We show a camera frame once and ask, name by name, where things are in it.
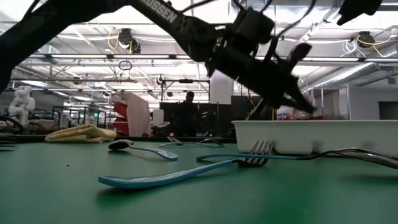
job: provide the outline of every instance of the blue handle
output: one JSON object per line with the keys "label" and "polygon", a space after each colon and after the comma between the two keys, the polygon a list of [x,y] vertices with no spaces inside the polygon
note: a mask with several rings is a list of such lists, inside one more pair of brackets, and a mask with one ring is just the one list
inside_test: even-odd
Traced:
{"label": "blue handle", "polygon": [[160,157],[170,160],[170,161],[176,161],[178,159],[178,155],[176,155],[172,152],[169,152],[169,151],[161,150],[161,149],[149,149],[149,148],[134,147],[134,146],[130,146],[130,148],[147,151],[147,152],[153,152],[153,153],[159,155]]}
{"label": "blue handle", "polygon": [[267,155],[250,155],[250,154],[239,154],[239,153],[219,153],[219,154],[207,154],[198,156],[197,160],[212,158],[212,157],[240,157],[240,158],[259,158],[259,159],[287,159],[297,160],[297,156],[267,156]]}
{"label": "blue handle", "polygon": [[182,146],[184,144],[195,144],[197,146],[217,147],[217,148],[224,147],[224,146],[219,146],[219,145],[204,144],[204,143],[200,143],[200,142],[169,142],[169,143],[161,144],[161,145],[159,145],[159,147]]}
{"label": "blue handle", "polygon": [[196,167],[189,170],[183,170],[174,172],[171,174],[149,176],[149,177],[107,177],[99,176],[98,182],[106,184],[111,187],[116,187],[120,189],[146,189],[151,187],[158,187],[167,184],[173,184],[180,182],[199,174],[217,169],[219,167],[224,167],[232,164],[233,161],[223,161],[214,164]]}

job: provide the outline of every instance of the ceiling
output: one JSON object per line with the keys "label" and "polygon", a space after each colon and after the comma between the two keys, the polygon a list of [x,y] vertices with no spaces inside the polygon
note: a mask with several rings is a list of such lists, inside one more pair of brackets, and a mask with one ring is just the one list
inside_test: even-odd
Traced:
{"label": "ceiling", "polygon": [[[17,21],[21,20],[33,0],[2,0],[0,1],[0,30],[7,30],[12,27]],[[201,0],[172,0],[172,4],[176,9],[183,9],[192,3],[200,2]],[[276,9],[271,6],[265,14],[276,21],[275,31],[280,32],[288,24],[299,19],[305,12],[305,6],[309,1],[295,1],[302,2],[302,7],[290,6],[287,2],[284,6],[277,6]],[[391,44],[395,44],[396,32],[394,26],[395,20],[391,19],[396,16],[395,11],[378,11],[373,16],[362,15],[357,19],[348,22],[343,26],[335,24],[335,15],[328,20],[330,22],[322,22],[327,14],[330,14],[336,8],[321,3],[311,12],[299,25],[289,30],[285,39],[281,40],[277,46],[279,55],[286,56],[297,44],[298,40],[307,41],[313,44],[313,49],[309,53],[309,57],[362,57],[362,55],[369,56],[376,51],[374,48],[361,49],[355,48],[348,41],[351,37],[356,38],[359,31],[369,31],[375,38],[377,43],[389,40],[384,44],[377,46],[381,50]],[[195,8],[185,13],[188,16],[194,15],[207,22],[222,23],[233,22],[237,11],[231,7],[230,0],[217,0],[213,3]],[[75,24],[63,32],[56,38],[49,42],[49,45],[59,51],[60,54],[128,54],[128,50],[121,47],[114,47],[117,44],[116,35],[122,28],[132,29],[132,34],[140,44],[142,54],[177,54],[185,55],[185,52],[175,43],[175,41],[163,31],[160,27],[153,24],[150,20],[144,17],[140,12],[137,12],[131,7],[124,7],[120,10],[103,14],[97,18],[83,24]],[[268,45],[260,46],[258,55],[265,55]],[[203,64],[192,62],[189,58],[178,60],[151,60],[151,59],[132,59],[129,60],[133,67],[131,70],[122,71],[119,68],[121,60],[114,59],[113,61],[105,61],[103,59],[82,59],[82,58],[61,58],[58,59],[57,64],[48,64],[38,59],[28,59],[19,66],[19,71],[24,74],[22,77],[29,78],[50,78],[51,80],[66,80],[73,77],[80,77],[84,80],[95,80],[93,82],[81,82],[73,84],[65,81],[51,81],[46,85],[54,88],[62,89],[85,89],[103,88],[107,90],[129,90],[136,91],[141,97],[149,100],[153,108],[156,107],[160,98],[160,85],[157,84],[156,79],[160,74],[168,80],[179,80],[183,78],[190,78],[194,80],[207,80],[206,69]],[[341,67],[350,67],[352,64],[335,65],[330,64],[311,64],[298,65],[295,67],[293,74],[300,77],[301,86],[309,86],[322,77],[334,72]],[[368,76],[367,78],[374,78],[380,73]],[[136,80],[133,82],[118,83],[117,80]],[[197,92],[196,100],[206,101],[208,99],[208,84],[207,83],[178,83],[175,82],[169,86],[169,91],[174,92],[173,97],[166,97],[165,100],[179,101],[184,99],[184,90],[192,90]],[[151,95],[148,93],[139,93],[138,91],[155,90]],[[241,86],[235,85],[236,94],[240,94]],[[60,91],[66,95],[71,95],[72,91]],[[98,100],[102,96],[93,91],[83,92],[85,97],[94,97]]]}

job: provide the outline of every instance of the green tabletop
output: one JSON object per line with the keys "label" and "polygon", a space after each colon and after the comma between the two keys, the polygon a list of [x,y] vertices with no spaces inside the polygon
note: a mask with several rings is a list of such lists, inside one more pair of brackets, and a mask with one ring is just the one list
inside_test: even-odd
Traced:
{"label": "green tabletop", "polygon": [[[137,146],[157,147],[156,142]],[[225,149],[175,147],[178,162],[109,153],[107,144],[21,144],[0,152],[0,223],[396,223],[398,170],[345,158],[230,166],[127,192],[99,175],[143,176],[200,166]]]}

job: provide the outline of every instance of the green table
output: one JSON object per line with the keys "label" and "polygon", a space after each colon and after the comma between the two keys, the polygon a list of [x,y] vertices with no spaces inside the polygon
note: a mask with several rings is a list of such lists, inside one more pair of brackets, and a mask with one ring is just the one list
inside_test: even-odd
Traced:
{"label": "green table", "polygon": [[[137,146],[157,147],[156,142]],[[178,162],[109,153],[107,144],[21,144],[0,152],[0,223],[396,223],[398,170],[354,159],[237,166],[139,192],[99,175],[156,175],[201,164],[225,149],[175,147]]]}

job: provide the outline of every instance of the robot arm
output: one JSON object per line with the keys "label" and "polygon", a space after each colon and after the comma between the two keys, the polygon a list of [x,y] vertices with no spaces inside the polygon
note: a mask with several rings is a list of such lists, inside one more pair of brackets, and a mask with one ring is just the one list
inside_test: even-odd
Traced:
{"label": "robot arm", "polygon": [[[195,6],[211,1],[203,0]],[[315,1],[312,0],[306,15]],[[315,110],[301,94],[298,78],[290,74],[311,46],[299,44],[287,60],[276,55],[277,41],[287,29],[276,37],[271,36],[275,24],[263,14],[267,6],[257,12],[239,5],[240,12],[232,24],[208,24],[196,17],[184,16],[184,11],[174,9],[163,0],[48,0],[34,12],[28,11],[20,22],[0,36],[0,52],[7,55],[0,60],[3,70],[0,93],[6,89],[15,66],[69,25],[90,21],[124,6],[132,6],[168,32],[192,60],[206,62],[209,76],[217,69],[258,93],[274,108],[287,105],[308,113]],[[258,45],[270,40],[266,57],[255,59]]]}

